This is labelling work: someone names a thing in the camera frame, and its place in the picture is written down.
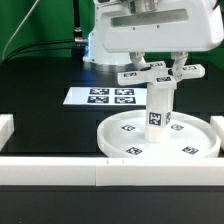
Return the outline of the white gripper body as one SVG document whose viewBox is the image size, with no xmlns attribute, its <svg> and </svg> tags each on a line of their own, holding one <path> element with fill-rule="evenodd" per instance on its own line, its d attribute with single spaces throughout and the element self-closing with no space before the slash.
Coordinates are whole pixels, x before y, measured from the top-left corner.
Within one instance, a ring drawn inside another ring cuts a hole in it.
<svg viewBox="0 0 224 224">
<path fill-rule="evenodd" d="M 199 52 L 224 40 L 215 0 L 94 0 L 109 52 Z"/>
</svg>

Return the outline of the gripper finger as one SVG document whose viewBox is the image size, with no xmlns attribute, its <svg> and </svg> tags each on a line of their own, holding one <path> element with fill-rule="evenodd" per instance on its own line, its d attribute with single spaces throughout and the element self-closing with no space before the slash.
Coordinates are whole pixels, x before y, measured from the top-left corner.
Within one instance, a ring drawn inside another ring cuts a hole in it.
<svg viewBox="0 0 224 224">
<path fill-rule="evenodd" d="M 139 71 L 146 71 L 151 69 L 151 66 L 146 63 L 144 56 L 145 56 L 144 52 L 130 53 L 130 59 L 133 65 L 135 66 L 135 68 Z"/>
<path fill-rule="evenodd" d="M 171 59 L 173 66 L 171 68 L 172 75 L 176 80 L 181 80 L 183 76 L 183 67 L 188 59 L 187 52 L 172 52 Z"/>
</svg>

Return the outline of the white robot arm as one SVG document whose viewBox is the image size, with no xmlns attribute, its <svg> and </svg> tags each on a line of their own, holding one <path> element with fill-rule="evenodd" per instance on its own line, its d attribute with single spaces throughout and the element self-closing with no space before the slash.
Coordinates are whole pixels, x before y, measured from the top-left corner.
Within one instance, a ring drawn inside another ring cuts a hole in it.
<svg viewBox="0 0 224 224">
<path fill-rule="evenodd" d="M 190 52 L 224 40 L 221 0 L 92 1 L 95 24 L 84 62 L 101 71 L 148 70 L 146 53 L 169 52 L 174 64 L 168 73 L 181 80 Z"/>
</svg>

